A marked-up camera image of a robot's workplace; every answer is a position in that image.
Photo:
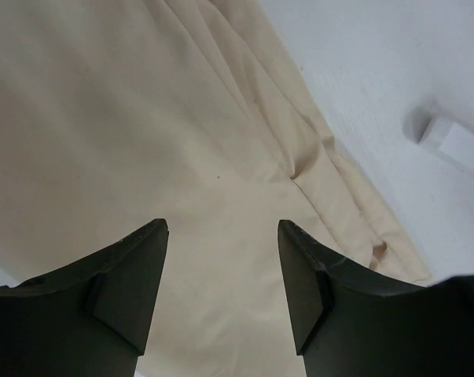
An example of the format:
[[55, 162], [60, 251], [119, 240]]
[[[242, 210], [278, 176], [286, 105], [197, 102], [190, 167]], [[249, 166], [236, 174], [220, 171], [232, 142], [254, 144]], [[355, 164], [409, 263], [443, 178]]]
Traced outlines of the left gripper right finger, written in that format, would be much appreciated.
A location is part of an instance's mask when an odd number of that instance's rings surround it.
[[474, 376], [474, 276], [429, 287], [368, 269], [289, 220], [278, 250], [309, 376]]

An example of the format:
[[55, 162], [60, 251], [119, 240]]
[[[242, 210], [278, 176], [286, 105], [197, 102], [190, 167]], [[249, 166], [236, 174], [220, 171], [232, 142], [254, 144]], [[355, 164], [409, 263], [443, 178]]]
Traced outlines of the beige trousers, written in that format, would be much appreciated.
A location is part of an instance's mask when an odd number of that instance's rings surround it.
[[0, 266], [35, 276], [154, 218], [170, 236], [147, 376], [304, 375], [282, 219], [431, 278], [257, 2], [0, 1]]

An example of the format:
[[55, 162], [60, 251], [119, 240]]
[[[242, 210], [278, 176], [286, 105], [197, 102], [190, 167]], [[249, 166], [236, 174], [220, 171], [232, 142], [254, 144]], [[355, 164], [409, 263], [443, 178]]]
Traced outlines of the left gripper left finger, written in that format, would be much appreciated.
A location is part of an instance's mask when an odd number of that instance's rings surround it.
[[0, 286], [0, 376], [132, 376], [168, 236], [156, 219], [85, 258]]

